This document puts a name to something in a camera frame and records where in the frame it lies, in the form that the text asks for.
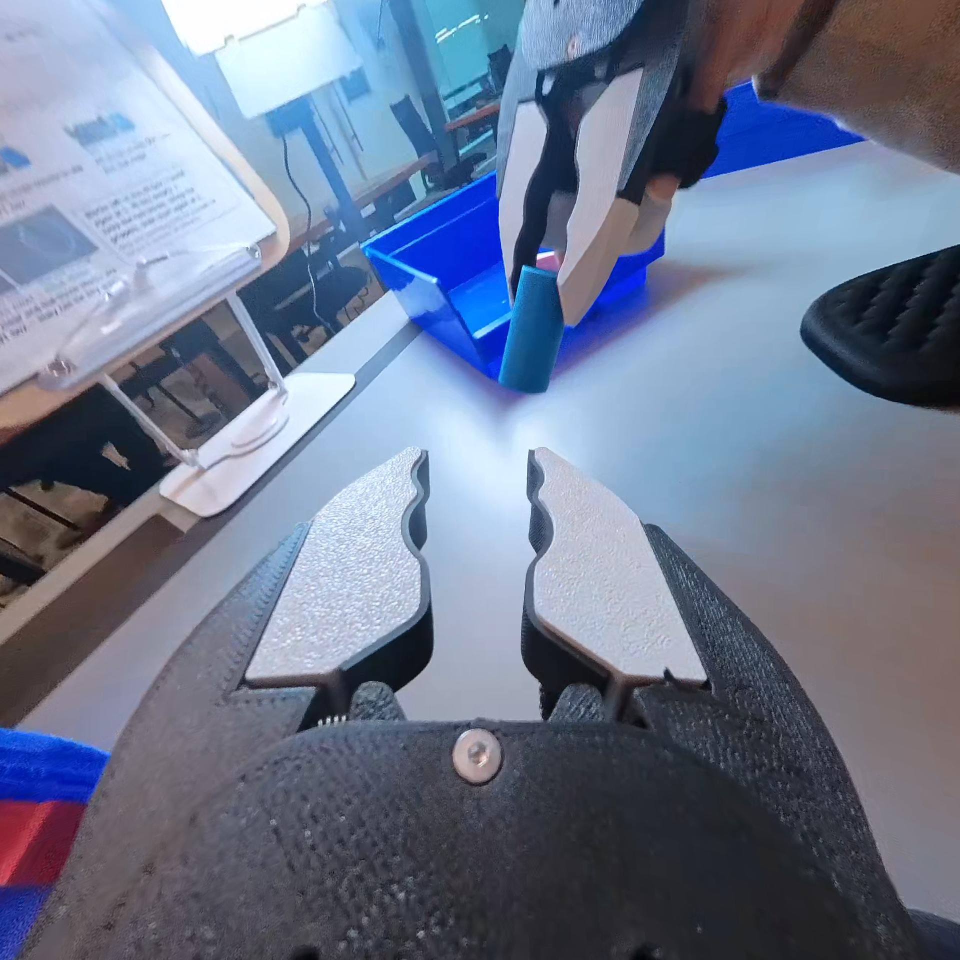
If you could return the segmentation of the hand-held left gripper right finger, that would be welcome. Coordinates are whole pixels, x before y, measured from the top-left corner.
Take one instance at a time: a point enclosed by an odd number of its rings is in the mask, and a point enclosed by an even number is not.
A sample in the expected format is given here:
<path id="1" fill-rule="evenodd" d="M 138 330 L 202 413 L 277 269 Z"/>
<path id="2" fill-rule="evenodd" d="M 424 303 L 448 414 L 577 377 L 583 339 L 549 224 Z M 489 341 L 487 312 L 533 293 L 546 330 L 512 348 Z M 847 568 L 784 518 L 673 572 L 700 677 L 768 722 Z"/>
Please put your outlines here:
<path id="1" fill-rule="evenodd" d="M 706 687 L 694 634 L 638 515 L 546 447 L 529 451 L 526 492 L 534 558 L 521 655 L 544 713 L 574 685 L 597 691 L 613 718 L 635 690 Z"/>

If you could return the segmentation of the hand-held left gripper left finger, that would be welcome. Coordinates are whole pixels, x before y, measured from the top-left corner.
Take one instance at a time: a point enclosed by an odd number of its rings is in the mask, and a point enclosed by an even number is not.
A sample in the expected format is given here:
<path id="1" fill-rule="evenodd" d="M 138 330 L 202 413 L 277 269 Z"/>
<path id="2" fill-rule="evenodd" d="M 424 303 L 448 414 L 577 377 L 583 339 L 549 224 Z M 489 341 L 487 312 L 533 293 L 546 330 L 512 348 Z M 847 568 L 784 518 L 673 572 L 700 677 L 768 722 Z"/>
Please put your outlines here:
<path id="1" fill-rule="evenodd" d="M 335 494 L 302 538 L 246 665 L 253 690 L 315 690 L 347 710 L 362 685 L 398 692 L 434 650 L 428 452 L 407 447 Z"/>

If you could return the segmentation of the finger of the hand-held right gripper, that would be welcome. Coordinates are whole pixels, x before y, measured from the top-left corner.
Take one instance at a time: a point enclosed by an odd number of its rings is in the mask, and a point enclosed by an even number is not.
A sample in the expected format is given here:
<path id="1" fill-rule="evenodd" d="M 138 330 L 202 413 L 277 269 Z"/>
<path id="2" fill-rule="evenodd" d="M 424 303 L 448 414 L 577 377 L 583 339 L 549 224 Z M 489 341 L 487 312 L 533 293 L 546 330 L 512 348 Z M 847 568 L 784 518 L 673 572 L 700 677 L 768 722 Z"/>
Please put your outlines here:
<path id="1" fill-rule="evenodd" d="M 537 71 L 510 71 L 500 101 L 498 227 L 510 303 L 523 267 L 536 266 L 541 250 L 567 248 L 578 189 L 574 130 L 563 102 L 544 85 Z"/>
<path id="2" fill-rule="evenodd" d="M 557 280 L 569 328 L 594 305 L 639 219 L 639 206 L 619 190 L 643 73 L 614 78 L 582 116 L 574 152 L 579 184 Z"/>

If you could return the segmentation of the blue wooden cylinder block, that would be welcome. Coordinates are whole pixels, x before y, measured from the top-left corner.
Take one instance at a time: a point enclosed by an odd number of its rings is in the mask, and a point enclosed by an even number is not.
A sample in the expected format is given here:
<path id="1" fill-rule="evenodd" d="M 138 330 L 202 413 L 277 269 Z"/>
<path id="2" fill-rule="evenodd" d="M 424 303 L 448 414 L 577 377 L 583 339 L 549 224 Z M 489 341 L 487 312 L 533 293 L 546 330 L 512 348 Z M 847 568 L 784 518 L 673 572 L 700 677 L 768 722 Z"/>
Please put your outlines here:
<path id="1" fill-rule="evenodd" d="M 557 275 L 523 266 L 498 375 L 500 385 L 527 395 L 545 393 L 565 328 Z"/>

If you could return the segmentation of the red rectangular wooden block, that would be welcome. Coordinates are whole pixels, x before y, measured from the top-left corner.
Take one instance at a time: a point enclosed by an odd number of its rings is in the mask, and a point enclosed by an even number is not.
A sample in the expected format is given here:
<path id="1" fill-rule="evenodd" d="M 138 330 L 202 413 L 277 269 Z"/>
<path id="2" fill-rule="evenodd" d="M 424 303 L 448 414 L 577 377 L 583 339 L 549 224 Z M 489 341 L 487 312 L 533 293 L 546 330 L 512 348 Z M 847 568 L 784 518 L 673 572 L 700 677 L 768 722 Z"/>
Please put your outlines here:
<path id="1" fill-rule="evenodd" d="M 84 803 L 1 801 L 1 886 L 53 887 L 84 819 Z"/>

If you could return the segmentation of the black office chair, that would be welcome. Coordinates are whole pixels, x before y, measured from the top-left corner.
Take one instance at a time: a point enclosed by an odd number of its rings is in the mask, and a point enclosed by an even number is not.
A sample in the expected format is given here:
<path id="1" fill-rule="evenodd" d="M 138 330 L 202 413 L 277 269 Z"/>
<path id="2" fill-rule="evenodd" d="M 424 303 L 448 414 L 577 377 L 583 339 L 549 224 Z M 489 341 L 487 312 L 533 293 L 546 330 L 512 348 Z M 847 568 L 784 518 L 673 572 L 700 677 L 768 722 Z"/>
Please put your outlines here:
<path id="1" fill-rule="evenodd" d="M 427 194 L 453 191 L 485 175 L 481 169 L 485 162 L 482 154 L 460 155 L 456 140 L 450 137 L 446 138 L 447 152 L 442 150 L 437 134 L 427 125 L 410 96 L 392 102 L 390 113 L 410 141 L 416 156 L 425 161 L 420 175 Z"/>

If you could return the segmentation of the pale grey monitor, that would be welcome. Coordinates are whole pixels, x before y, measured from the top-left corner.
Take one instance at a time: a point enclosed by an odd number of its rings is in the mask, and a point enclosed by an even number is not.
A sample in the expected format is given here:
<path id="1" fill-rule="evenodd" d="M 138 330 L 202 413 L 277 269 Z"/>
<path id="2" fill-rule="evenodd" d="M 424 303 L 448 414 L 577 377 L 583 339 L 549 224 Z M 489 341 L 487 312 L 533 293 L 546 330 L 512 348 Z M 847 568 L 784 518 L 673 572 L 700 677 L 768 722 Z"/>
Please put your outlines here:
<path id="1" fill-rule="evenodd" d="M 345 37 L 285 33 L 280 27 L 228 42 L 213 56 L 246 119 L 268 114 L 362 66 Z"/>

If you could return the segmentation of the printed instruction sheet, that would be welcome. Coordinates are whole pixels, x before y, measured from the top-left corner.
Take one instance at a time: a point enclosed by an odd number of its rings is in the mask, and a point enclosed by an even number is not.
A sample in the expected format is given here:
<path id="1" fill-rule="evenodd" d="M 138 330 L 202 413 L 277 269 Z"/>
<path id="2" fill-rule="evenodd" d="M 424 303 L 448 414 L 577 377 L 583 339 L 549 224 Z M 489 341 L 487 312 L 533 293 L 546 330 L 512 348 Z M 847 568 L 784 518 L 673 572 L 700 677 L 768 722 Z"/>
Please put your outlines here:
<path id="1" fill-rule="evenodd" d="M 102 2 L 1 5 L 1 390 L 72 390 L 275 265 L 276 197 Z"/>

